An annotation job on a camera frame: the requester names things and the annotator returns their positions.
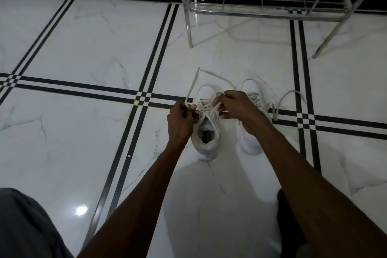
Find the metal rack leg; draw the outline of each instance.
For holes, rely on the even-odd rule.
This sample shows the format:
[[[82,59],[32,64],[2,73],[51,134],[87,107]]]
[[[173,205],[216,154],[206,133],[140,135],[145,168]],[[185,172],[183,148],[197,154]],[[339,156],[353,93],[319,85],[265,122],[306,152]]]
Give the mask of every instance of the metal rack leg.
[[[335,28],[332,30],[332,32],[327,36],[327,38],[322,42],[320,47],[317,49],[317,51],[312,55],[312,58],[316,58],[321,51],[326,47],[326,45],[332,40],[332,38],[337,34],[337,32],[340,30],[342,25],[351,17],[351,15],[358,9],[358,7],[361,5],[361,3],[364,0],[356,0],[353,4],[351,11],[346,14],[346,16],[335,26]]]
[[[181,1],[183,2],[183,8],[184,8],[184,17],[185,17],[185,24],[187,27],[188,44],[190,45],[190,48],[193,48],[192,37],[191,37],[190,16],[188,14],[187,0],[181,0]]]

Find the white sneaker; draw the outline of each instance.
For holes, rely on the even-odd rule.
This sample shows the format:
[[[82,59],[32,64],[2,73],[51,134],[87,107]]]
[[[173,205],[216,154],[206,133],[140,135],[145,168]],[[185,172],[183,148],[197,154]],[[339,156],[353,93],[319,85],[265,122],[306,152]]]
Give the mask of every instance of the white sneaker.
[[[187,107],[187,99],[196,83],[199,71],[202,70],[200,70],[200,68],[197,70],[191,88],[185,99],[185,105]],[[229,82],[227,79],[224,79],[214,73],[208,71],[203,72]],[[213,107],[212,102],[215,97],[221,93],[223,93],[223,90],[221,90],[220,87],[215,86],[213,84],[205,84],[200,87],[195,98],[193,99],[193,104],[196,104],[197,106],[196,113],[199,114],[200,118],[198,123],[193,126],[191,141],[192,146],[195,148],[196,155],[200,160],[212,160],[216,157],[218,152],[220,142],[220,130],[219,113],[217,109],[220,106],[220,103]]]
[[[242,84],[240,84],[237,88],[238,91],[243,91],[247,94],[251,102],[272,122],[271,117],[268,115],[268,110],[270,107],[272,108],[273,119],[278,120],[278,112],[279,107],[281,105],[282,100],[286,97],[287,94],[295,92],[301,95],[303,101],[305,101],[303,95],[296,90],[288,91],[283,97],[280,99],[277,110],[274,107],[272,102],[267,103],[262,91],[256,81],[253,79],[247,79]],[[238,136],[238,144],[239,147],[246,154],[257,155],[262,153],[262,147],[259,144],[257,138],[255,138],[252,134],[249,134],[245,129],[243,124],[240,121],[236,122],[236,133]]]

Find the shoelace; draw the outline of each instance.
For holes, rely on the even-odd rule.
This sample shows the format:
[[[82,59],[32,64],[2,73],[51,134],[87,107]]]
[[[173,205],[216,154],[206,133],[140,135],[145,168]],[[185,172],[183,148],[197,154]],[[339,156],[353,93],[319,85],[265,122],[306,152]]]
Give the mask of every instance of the shoelace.
[[[224,81],[226,81],[227,83],[229,83],[233,89],[235,90],[236,87],[234,86],[233,83],[231,83],[228,79],[222,77],[222,76],[219,76],[215,73],[212,73],[210,71],[204,71],[204,70],[201,70],[200,68],[197,69],[196,71],[196,74],[195,74],[195,77],[192,81],[192,84],[191,84],[191,87],[190,87],[190,90],[188,91],[188,94],[187,94],[187,97],[185,98],[184,100],[184,104],[186,105],[186,107],[188,108],[189,105],[188,105],[188,98],[192,92],[192,89],[193,87],[195,86],[196,84],[196,81],[197,81],[197,78],[199,76],[199,71],[202,71],[204,73],[207,73],[209,75],[212,75],[212,76],[215,76],[219,79],[222,79]],[[273,119],[275,121],[278,120],[278,114],[279,114],[279,108],[281,106],[281,103],[282,103],[282,100],[285,99],[285,97],[290,94],[290,93],[297,93],[301,96],[301,99],[306,103],[306,100],[304,98],[304,96],[299,92],[299,91],[296,91],[296,90],[290,90],[288,92],[286,92],[282,97],[281,99],[279,100],[278,102],[278,105],[277,105],[277,109],[275,108],[275,105],[273,102],[269,102],[269,103],[265,103],[265,101],[263,100],[261,94],[257,93],[257,92],[249,92],[247,93],[247,96],[249,97],[249,99],[253,102],[253,104],[263,113],[265,114],[266,116],[268,116],[268,110],[271,108],[272,109],[272,114],[273,114]],[[197,104],[197,107],[196,107],[196,110],[195,112],[197,114],[199,114],[201,117],[204,115],[204,114],[209,114],[209,115],[212,115],[218,108],[219,106],[221,105],[221,102],[219,102],[218,104],[216,104],[215,106],[212,106],[212,102],[210,102],[209,98],[205,98],[205,99],[200,99],[198,101],[198,104]]]
[[[290,93],[297,93],[301,96],[301,99],[306,103],[306,100],[304,98],[304,96],[299,92],[299,91],[296,91],[296,90],[290,90],[288,92],[285,93],[285,95],[283,95],[281,97],[281,99],[279,100],[278,102],[278,105],[277,105],[277,110],[274,106],[274,103],[273,102],[269,102],[269,103],[265,103],[265,101],[262,99],[261,97],[261,94],[257,93],[257,92],[249,92],[247,93],[247,96],[249,97],[249,99],[251,100],[251,102],[253,102],[253,104],[263,113],[265,114],[266,116],[268,116],[268,110],[272,109],[272,114],[273,114],[273,119],[275,121],[278,120],[278,114],[279,114],[279,108],[281,106],[281,102],[283,99],[285,99],[285,97],[290,94]]]
[[[219,78],[219,79],[222,79],[222,80],[226,81],[227,83],[229,83],[229,84],[233,87],[233,89],[236,89],[235,86],[233,85],[233,83],[231,83],[228,79],[226,79],[226,78],[224,78],[224,77],[222,77],[222,76],[219,76],[219,75],[217,75],[217,74],[215,74],[215,73],[212,73],[212,72],[210,72],[210,71],[204,71],[204,70],[201,70],[200,68],[198,68],[197,71],[196,71],[195,77],[194,77],[194,79],[193,79],[193,81],[192,81],[190,90],[188,91],[187,97],[186,97],[185,100],[184,100],[184,104],[186,105],[186,107],[189,107],[187,100],[188,100],[188,98],[189,98],[189,96],[190,96],[190,94],[191,94],[191,92],[192,92],[193,87],[194,87],[195,84],[196,84],[197,78],[198,78],[198,76],[199,76],[199,71],[202,71],[202,72],[204,72],[204,73],[207,73],[207,74],[209,74],[209,75],[212,75],[212,76],[215,76],[215,77],[217,77],[217,78]],[[212,114],[218,109],[218,107],[219,107],[220,105],[221,105],[221,102],[219,102],[219,103],[216,104],[215,106],[212,106],[212,102],[210,102],[210,99],[209,99],[209,98],[201,98],[201,99],[197,102],[197,104],[196,104],[197,107],[196,107],[195,112],[196,112],[197,114],[199,114],[201,117],[202,117],[204,114],[212,115]]]

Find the hand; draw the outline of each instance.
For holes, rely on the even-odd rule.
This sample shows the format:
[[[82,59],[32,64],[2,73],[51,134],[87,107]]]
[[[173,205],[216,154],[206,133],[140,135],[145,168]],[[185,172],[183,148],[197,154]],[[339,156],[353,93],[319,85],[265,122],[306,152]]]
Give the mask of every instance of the hand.
[[[193,106],[189,108],[183,102],[176,101],[167,115],[168,121],[168,147],[184,148],[192,135],[193,124],[199,120],[199,115],[194,112]]]
[[[256,123],[268,123],[267,118],[251,102],[247,94],[242,91],[227,90],[224,94],[214,99],[212,105],[221,102],[218,108],[221,118],[235,118],[242,122],[245,130],[253,134],[253,125]]]

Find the black and white tile border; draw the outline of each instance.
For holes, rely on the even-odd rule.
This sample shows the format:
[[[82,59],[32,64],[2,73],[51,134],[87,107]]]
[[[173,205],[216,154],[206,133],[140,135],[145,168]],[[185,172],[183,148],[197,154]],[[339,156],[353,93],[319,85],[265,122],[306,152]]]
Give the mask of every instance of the black and white tile border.
[[[167,7],[138,90],[23,76],[27,67],[31,64],[38,51],[73,2],[74,0],[65,0],[63,2],[11,74],[0,73],[0,105],[13,88],[32,89],[133,105],[97,208],[90,223],[89,231],[87,232],[83,245],[85,246],[94,236],[99,226],[104,223],[118,205],[123,183],[128,173],[148,107],[170,109],[175,101],[184,101],[185,98],[153,93],[154,84],[178,10],[178,4],[169,4]],[[280,109],[279,118],[277,121],[273,120],[273,124],[291,126],[298,129],[300,152],[304,157],[308,157],[308,159],[310,156],[313,158],[313,165],[319,172],[321,172],[321,166],[316,131],[387,140],[387,124],[385,123],[314,114],[303,22],[298,21],[298,35],[296,35],[294,21],[289,21],[289,26],[291,33],[294,89],[298,91],[302,90],[302,93],[305,91],[307,104],[304,106],[301,97],[296,94],[296,111]],[[297,52],[297,39],[300,40],[301,51],[299,52],[301,52],[301,56]]]

